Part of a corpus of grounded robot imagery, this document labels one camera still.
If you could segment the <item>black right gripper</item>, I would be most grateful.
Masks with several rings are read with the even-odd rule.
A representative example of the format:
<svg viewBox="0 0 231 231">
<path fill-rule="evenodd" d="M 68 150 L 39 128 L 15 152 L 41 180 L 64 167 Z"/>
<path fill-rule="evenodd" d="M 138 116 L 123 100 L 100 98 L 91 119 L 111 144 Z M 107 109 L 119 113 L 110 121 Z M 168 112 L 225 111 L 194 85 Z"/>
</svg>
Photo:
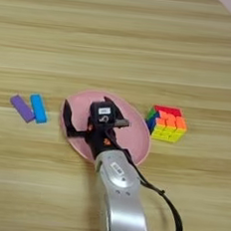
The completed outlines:
<svg viewBox="0 0 231 231">
<path fill-rule="evenodd" d="M 94 121 L 91 117 L 88 119 L 88 129 L 78 131 L 72 124 L 71 118 L 72 110 L 68 101 L 65 101 L 63 107 L 63 122 L 66 127 L 67 137 L 84 138 L 85 142 L 89 145 L 93 158 L 104 151 L 118 150 L 131 160 L 131 156 L 127 148 L 119 146 L 116 140 L 115 127 L 123 128 L 128 126 L 128 120 L 124 119 L 119 107 L 109 97 L 105 97 L 101 109 L 101 116 L 106 116 L 109 120 L 115 122 L 99 123 Z"/>
</svg>

